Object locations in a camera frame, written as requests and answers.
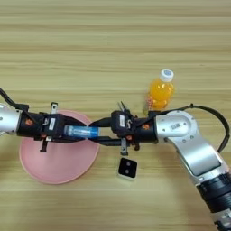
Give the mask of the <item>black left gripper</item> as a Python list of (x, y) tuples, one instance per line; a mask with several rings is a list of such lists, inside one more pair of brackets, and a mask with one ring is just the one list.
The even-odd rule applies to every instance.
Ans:
[(96, 138), (82, 137), (63, 137), (64, 121), (65, 125), (85, 126), (78, 119), (71, 116), (64, 116), (58, 113), (58, 104), (51, 103), (49, 114), (39, 113), (36, 121), (36, 134), (33, 136), (35, 141), (42, 141), (40, 152), (47, 152), (49, 142), (52, 143), (76, 143), (81, 141), (95, 141)]

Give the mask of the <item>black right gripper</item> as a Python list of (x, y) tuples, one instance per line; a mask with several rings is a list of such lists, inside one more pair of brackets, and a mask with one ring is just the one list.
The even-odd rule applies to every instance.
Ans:
[[(110, 127), (111, 118), (105, 117), (99, 119), (95, 122), (92, 122), (90, 127)], [(109, 136), (100, 136), (95, 142), (104, 146), (120, 146), (121, 145), (121, 154), (127, 155), (127, 146), (128, 142), (133, 139), (134, 135), (134, 117), (131, 114), (125, 112), (118, 112), (116, 115), (116, 134), (119, 138), (111, 138)]]

